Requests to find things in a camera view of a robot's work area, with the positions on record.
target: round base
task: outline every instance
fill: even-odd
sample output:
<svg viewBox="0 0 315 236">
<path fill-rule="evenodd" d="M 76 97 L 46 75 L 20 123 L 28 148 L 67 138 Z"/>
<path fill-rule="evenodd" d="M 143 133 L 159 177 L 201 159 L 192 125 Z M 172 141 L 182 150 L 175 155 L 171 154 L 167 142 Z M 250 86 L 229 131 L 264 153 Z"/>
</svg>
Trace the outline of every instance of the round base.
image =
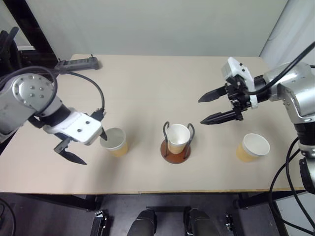
<svg viewBox="0 0 315 236">
<path fill-rule="evenodd" d="M 162 144 L 161 144 L 161 149 L 160 149 L 161 150 L 161 155 L 169 163 L 180 164 L 180 163 L 183 163 L 184 161 L 186 161 L 189 158 L 189 156 L 190 156 L 190 146 L 189 147 L 186 146 L 184 148 L 184 150 L 181 153 L 178 153 L 178 154 L 173 154 L 167 149 L 167 156 L 165 157 L 165 145 L 166 145 L 166 142 L 164 140 L 162 142 Z M 185 153 L 186 153 L 187 148 L 189 148 L 189 150 L 188 150 L 188 153 L 187 153 L 187 157 L 185 158 Z"/>
</svg>

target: beige table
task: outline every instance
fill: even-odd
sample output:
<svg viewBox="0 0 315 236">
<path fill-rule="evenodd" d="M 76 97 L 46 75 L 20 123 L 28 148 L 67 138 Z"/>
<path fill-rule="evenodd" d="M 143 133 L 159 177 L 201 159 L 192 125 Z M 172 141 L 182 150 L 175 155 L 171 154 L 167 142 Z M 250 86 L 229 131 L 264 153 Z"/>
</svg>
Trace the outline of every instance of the beige table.
<svg viewBox="0 0 315 236">
<path fill-rule="evenodd" d="M 82 71 L 103 89 L 107 115 L 105 129 L 120 127 L 127 133 L 129 153 L 114 158 L 101 147 L 71 143 L 69 151 L 87 162 L 71 163 L 53 151 L 59 139 L 26 123 L 0 156 L 0 192 L 54 194 L 110 194 L 165 192 L 263 191 L 270 186 L 296 137 L 282 102 L 266 101 L 244 112 L 244 121 L 202 125 L 206 116 L 230 110 L 227 97 L 198 104 L 198 99 L 223 86 L 221 67 L 227 57 L 149 57 L 96 55 L 100 70 Z M 72 59 L 88 55 L 74 55 Z M 261 58 L 238 58 L 257 76 L 268 68 Z M 74 76 L 58 77 L 58 96 L 68 107 L 92 113 L 100 97 L 90 83 Z M 188 124 L 196 130 L 190 158 L 179 165 L 160 155 L 166 121 Z M 241 162 L 236 148 L 243 136 L 254 132 L 271 144 L 268 156 Z M 298 159 L 291 177 L 303 189 Z M 275 189 L 287 190 L 282 173 Z"/>
</svg>

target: white wall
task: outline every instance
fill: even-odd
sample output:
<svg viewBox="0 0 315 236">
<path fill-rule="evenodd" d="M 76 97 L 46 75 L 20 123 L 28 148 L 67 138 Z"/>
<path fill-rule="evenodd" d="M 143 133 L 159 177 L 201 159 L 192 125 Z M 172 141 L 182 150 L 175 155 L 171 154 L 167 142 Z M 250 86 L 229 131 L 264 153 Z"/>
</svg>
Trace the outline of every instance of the white wall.
<svg viewBox="0 0 315 236">
<path fill-rule="evenodd" d="M 6 7 L 4 2 L 0 0 L 0 31 L 5 30 L 8 33 L 12 29 L 12 27 L 17 26 L 18 24 L 16 23 L 15 19 L 11 15 L 9 9 Z M 14 41 L 16 45 L 18 46 L 19 50 L 20 49 L 27 49 L 27 50 L 32 50 L 33 46 L 31 46 L 30 42 L 27 40 L 25 35 L 21 30 L 17 33 L 17 35 L 14 38 Z"/>
<path fill-rule="evenodd" d="M 289 0 L 261 57 L 274 68 L 292 61 L 315 41 L 315 1 Z M 302 61 L 315 64 L 315 50 Z"/>
<path fill-rule="evenodd" d="M 287 0 L 27 0 L 57 57 L 258 56 Z"/>
</svg>

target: table leg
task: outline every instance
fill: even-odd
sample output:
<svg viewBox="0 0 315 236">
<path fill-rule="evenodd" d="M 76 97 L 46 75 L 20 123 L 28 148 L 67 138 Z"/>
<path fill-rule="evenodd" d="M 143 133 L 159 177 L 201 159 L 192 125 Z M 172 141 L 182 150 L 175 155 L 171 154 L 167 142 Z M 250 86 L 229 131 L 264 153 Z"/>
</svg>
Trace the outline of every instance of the table leg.
<svg viewBox="0 0 315 236">
<path fill-rule="evenodd" d="M 29 197 L 53 204 L 58 204 L 65 207 L 73 207 L 85 210 L 98 210 L 102 204 L 102 198 L 97 195 L 87 195 L 85 199 L 73 195 L 66 194 L 19 194 L 24 197 Z"/>
<path fill-rule="evenodd" d="M 298 194 L 302 192 L 305 192 L 305 190 L 296 191 L 296 193 Z M 277 199 L 285 198 L 291 195 L 292 195 L 291 191 L 273 192 L 272 199 L 277 200 Z M 253 206 L 264 204 L 264 203 L 268 203 L 268 192 L 263 192 L 263 193 L 260 193 L 260 194 L 257 194 L 248 198 L 236 199 L 234 200 L 233 205 L 235 208 L 240 209 L 240 208 L 253 207 Z"/>
<path fill-rule="evenodd" d="M 274 206 L 276 212 L 277 212 L 279 215 L 281 215 L 281 213 L 280 213 L 280 211 L 279 211 L 279 208 L 278 208 L 278 206 L 277 206 L 277 203 L 276 203 L 276 202 L 272 202 L 272 205 Z M 276 223 L 276 225 L 277 225 L 277 229 L 278 229 L 278 231 L 279 231 L 279 234 L 280 234 L 280 235 L 283 235 L 283 236 L 289 236 L 289 234 L 288 234 L 288 232 L 287 232 L 287 230 L 286 230 L 286 227 L 285 227 L 285 225 L 284 225 L 284 222 L 281 221 L 281 220 L 274 214 L 273 211 L 271 211 L 271 213 L 272 213 L 272 216 L 273 216 L 274 219 L 275 219 L 275 223 Z"/>
</svg>

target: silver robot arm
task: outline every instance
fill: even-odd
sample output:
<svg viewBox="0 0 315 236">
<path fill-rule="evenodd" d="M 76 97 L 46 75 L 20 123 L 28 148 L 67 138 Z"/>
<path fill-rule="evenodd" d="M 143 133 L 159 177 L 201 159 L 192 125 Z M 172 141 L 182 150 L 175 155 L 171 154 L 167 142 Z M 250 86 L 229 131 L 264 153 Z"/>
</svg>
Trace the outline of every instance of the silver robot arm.
<svg viewBox="0 0 315 236">
<path fill-rule="evenodd" d="M 54 149 L 58 154 L 69 161 L 86 164 L 65 149 L 71 141 L 90 145 L 98 136 L 107 139 L 100 119 L 67 108 L 57 96 L 45 108 L 52 93 L 53 84 L 38 74 L 20 74 L 7 81 L 0 91 L 0 143 L 29 120 L 62 139 Z"/>
<path fill-rule="evenodd" d="M 282 100 L 287 114 L 299 138 L 299 148 L 304 158 L 300 160 L 304 187 L 315 194 L 315 76 L 311 67 L 300 62 L 266 91 L 247 95 L 244 88 L 257 91 L 272 82 L 286 67 L 284 64 L 261 76 L 252 78 L 247 67 L 234 58 L 229 58 L 222 68 L 225 86 L 203 95 L 199 102 L 209 102 L 227 94 L 233 109 L 216 113 L 201 121 L 202 124 L 220 124 L 230 120 L 243 120 L 242 112 L 257 103 Z"/>
</svg>

